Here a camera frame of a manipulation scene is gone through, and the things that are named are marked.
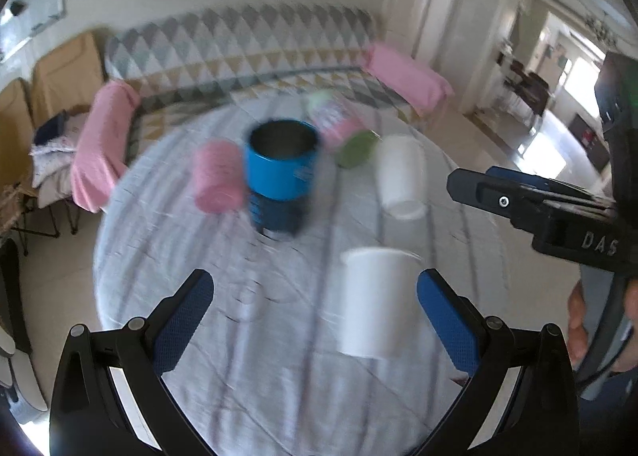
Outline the person's right hand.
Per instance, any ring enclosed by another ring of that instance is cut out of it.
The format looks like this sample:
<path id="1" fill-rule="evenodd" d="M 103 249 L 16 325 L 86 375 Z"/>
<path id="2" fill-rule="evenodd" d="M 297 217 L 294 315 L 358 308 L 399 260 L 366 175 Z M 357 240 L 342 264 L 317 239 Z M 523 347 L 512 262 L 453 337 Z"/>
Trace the person's right hand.
<path id="1" fill-rule="evenodd" d="M 634 279 L 629 282 L 624 297 L 625 316 L 632 322 L 632 337 L 629 338 L 624 350 L 615 360 L 612 371 L 616 373 L 628 372 L 636 369 L 638 361 L 637 320 L 638 320 L 638 285 Z M 587 352 L 587 332 L 584 328 L 586 305 L 583 285 L 579 281 L 573 287 L 568 299 L 568 353 L 573 365 L 579 363 Z"/>

